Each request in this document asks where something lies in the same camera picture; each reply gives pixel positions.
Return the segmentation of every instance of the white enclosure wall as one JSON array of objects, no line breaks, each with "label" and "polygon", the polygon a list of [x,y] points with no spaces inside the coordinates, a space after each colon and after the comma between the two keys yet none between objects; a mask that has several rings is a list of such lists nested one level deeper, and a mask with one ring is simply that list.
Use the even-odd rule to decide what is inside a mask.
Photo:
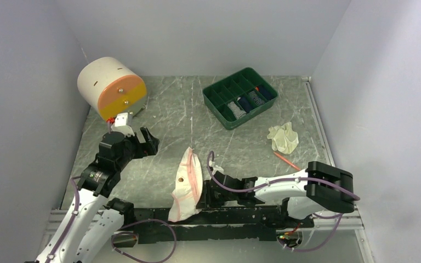
[{"label": "white enclosure wall", "polygon": [[377,262],[421,262],[421,0],[353,0],[313,75]]},{"label": "white enclosure wall", "polygon": [[54,1],[0,1],[0,262],[33,260],[61,201],[88,111],[84,65]]},{"label": "white enclosure wall", "polygon": [[310,76],[350,0],[57,0],[90,61],[140,75]]}]

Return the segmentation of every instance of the latex glove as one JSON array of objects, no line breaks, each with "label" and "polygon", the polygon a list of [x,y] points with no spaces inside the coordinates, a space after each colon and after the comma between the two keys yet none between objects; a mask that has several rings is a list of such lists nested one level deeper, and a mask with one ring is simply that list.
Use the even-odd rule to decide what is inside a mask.
[{"label": "latex glove", "polygon": [[298,133],[291,128],[291,122],[270,127],[267,139],[272,140],[272,150],[286,155],[292,153],[299,144]]},{"label": "latex glove", "polygon": [[173,204],[168,213],[168,221],[185,220],[201,210],[196,209],[202,193],[202,171],[197,154],[186,149],[178,165],[175,190],[172,192]]}]

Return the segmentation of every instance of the green compartment organizer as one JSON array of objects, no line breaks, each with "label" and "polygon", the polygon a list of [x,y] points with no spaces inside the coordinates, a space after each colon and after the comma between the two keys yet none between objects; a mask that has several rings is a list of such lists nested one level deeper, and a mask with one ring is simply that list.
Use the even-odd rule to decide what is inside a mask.
[{"label": "green compartment organizer", "polygon": [[[271,100],[262,96],[262,94],[255,89],[260,85],[263,85],[267,92],[272,95],[273,98]],[[256,92],[256,94],[265,101],[265,104],[257,106],[248,95],[252,91]],[[250,67],[244,68],[233,75],[215,82],[204,88],[202,93],[206,106],[227,130],[235,129],[272,107],[275,99],[278,97],[277,91]],[[240,119],[236,119],[233,112],[228,108],[228,103],[233,101],[242,109],[241,105],[238,103],[238,97],[245,97],[254,108]]]}]

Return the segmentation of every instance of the white cylinder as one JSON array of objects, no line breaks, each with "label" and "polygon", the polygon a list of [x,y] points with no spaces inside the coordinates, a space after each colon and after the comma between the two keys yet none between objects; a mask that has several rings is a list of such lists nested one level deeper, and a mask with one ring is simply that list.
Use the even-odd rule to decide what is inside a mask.
[{"label": "white cylinder", "polygon": [[104,120],[121,112],[138,113],[145,105],[144,81],[110,57],[88,64],[78,76],[78,90]]}]

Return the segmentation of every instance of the purple cable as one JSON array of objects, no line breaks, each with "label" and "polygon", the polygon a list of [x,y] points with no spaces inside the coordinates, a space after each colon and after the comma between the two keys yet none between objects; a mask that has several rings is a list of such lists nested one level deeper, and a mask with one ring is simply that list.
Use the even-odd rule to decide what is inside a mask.
[{"label": "purple cable", "polygon": [[318,245],[318,246],[316,246],[316,247],[313,247],[313,248],[307,248],[307,249],[294,249],[293,251],[295,251],[295,252],[312,252],[312,251],[318,250],[319,248],[321,248],[321,247],[323,247],[325,244],[327,244],[327,242],[328,242],[330,239],[332,239],[333,235],[334,235],[334,234],[335,234],[335,232],[337,231],[337,228],[338,228],[338,226],[339,226],[339,224],[340,224],[341,218],[343,217],[343,214],[339,214],[339,215],[340,215],[340,216],[338,217],[338,221],[337,221],[337,223],[335,224],[335,226],[333,227],[332,232],[330,233],[330,235],[328,235],[328,237],[327,237],[327,238],[325,238],[325,240],[324,240],[322,243],[320,243],[320,245]]},{"label": "purple cable", "polygon": [[[77,189],[77,184],[75,183],[75,179],[78,179],[79,177],[80,176],[70,178],[70,182],[72,183],[72,186],[75,188],[75,208],[74,208],[73,211],[78,211],[78,208],[79,208],[79,193],[78,193],[78,189]],[[60,235],[59,239],[55,242],[55,245],[52,247],[50,255],[54,255],[54,253],[57,251],[57,249],[59,248],[59,246],[62,243],[62,241],[64,240],[64,238],[69,233],[69,230],[72,227],[73,222],[75,221],[75,216],[76,216],[75,214],[72,214],[72,216],[70,217],[70,220],[67,223],[67,226],[65,226],[64,231],[62,231],[62,234]],[[45,263],[50,263],[51,260],[52,259],[50,259],[50,258],[46,258]]]},{"label": "purple cable", "polygon": [[122,254],[122,255],[125,255],[126,257],[128,257],[128,258],[130,258],[130,259],[133,259],[133,260],[135,260],[135,261],[137,261],[137,262],[140,262],[140,263],[164,263],[165,261],[167,261],[172,255],[173,255],[173,253],[175,252],[175,248],[177,248],[177,234],[175,234],[175,231],[173,231],[173,228],[171,227],[171,225],[169,225],[167,222],[165,222],[165,221],[162,221],[162,220],[160,220],[160,219],[145,219],[145,220],[141,220],[141,221],[138,221],[138,222],[135,222],[135,223],[131,223],[131,224],[128,224],[128,225],[126,225],[126,226],[123,226],[121,229],[119,229],[119,230],[122,230],[122,229],[125,229],[125,228],[127,228],[127,227],[131,227],[131,226],[134,226],[134,225],[137,225],[137,224],[141,224],[141,223],[146,223],[146,222],[159,222],[159,223],[162,223],[162,224],[164,224],[165,226],[167,226],[169,229],[170,229],[170,231],[172,232],[172,235],[173,235],[173,248],[172,248],[172,251],[170,252],[170,254],[168,254],[168,256],[166,256],[166,258],[164,258],[163,260],[161,260],[161,261],[157,261],[157,262],[148,262],[148,261],[144,261],[144,260],[140,260],[140,259],[137,259],[137,258],[135,258],[134,256],[132,256],[132,255],[130,255],[130,254],[128,254],[128,253],[125,253],[125,252],[123,252],[123,251],[121,251],[120,249],[118,249],[118,248],[116,248],[115,247],[115,245],[113,244],[113,239],[115,238],[115,237],[117,237],[117,236],[121,236],[121,235],[132,235],[132,236],[136,236],[135,234],[133,234],[133,233],[131,233],[131,232],[120,232],[120,233],[118,233],[118,234],[115,234],[115,235],[113,235],[112,236],[112,238],[110,239],[110,242],[111,242],[111,245],[112,245],[112,248],[116,251],[116,252],[118,252],[118,253],[120,253],[120,254]]},{"label": "purple cable", "polygon": [[360,198],[359,196],[357,196],[356,194],[354,194],[354,193],[352,193],[352,192],[350,192],[350,191],[348,191],[348,190],[346,190],[346,189],[342,188],[341,186],[338,186],[338,185],[333,184],[333,183],[331,183],[331,182],[329,182],[329,181],[326,181],[326,180],[322,180],[322,179],[319,179],[319,178],[311,178],[311,177],[299,177],[299,178],[279,178],[279,179],[275,179],[275,180],[270,181],[270,182],[269,182],[269,184],[261,184],[261,185],[258,185],[258,186],[256,186],[256,187],[252,187],[252,188],[248,188],[248,189],[242,189],[242,190],[231,189],[231,188],[229,188],[229,187],[224,186],[222,183],[220,183],[220,182],[219,182],[219,181],[218,181],[218,180],[214,177],[214,175],[212,174],[212,169],[211,169],[211,167],[210,167],[210,165],[209,165],[209,161],[212,161],[212,162],[214,161],[214,151],[210,151],[210,152],[209,152],[209,155],[207,156],[207,171],[209,172],[209,175],[211,176],[212,180],[214,180],[214,182],[215,182],[218,186],[220,186],[220,187],[222,187],[223,189],[225,189],[225,190],[227,190],[227,191],[230,191],[230,192],[234,192],[234,193],[246,193],[246,192],[251,192],[251,191],[254,191],[254,190],[257,190],[257,189],[263,188],[263,187],[265,187],[265,186],[268,186],[269,184],[274,184],[274,183],[277,183],[277,182],[284,182],[284,181],[295,181],[296,179],[299,179],[300,181],[313,181],[313,182],[319,182],[319,183],[321,183],[321,184],[328,185],[328,186],[330,186],[330,187],[332,187],[332,188],[334,188],[334,189],[339,190],[340,192],[343,192],[343,193],[347,194],[348,196],[351,196],[352,198],[354,198],[354,200],[355,200],[355,201],[359,201],[359,200],[361,199],[361,198]]},{"label": "purple cable", "polygon": [[342,214],[336,214],[336,215],[332,215],[332,216],[323,216],[323,215],[319,215],[319,214],[316,214],[316,213],[313,213],[313,215],[318,217],[318,218],[321,218],[321,219],[334,219],[334,218],[337,218],[339,216],[342,216]]},{"label": "purple cable", "polygon": [[277,238],[277,241],[282,246],[282,248],[285,249],[285,244],[281,241],[281,239]]}]

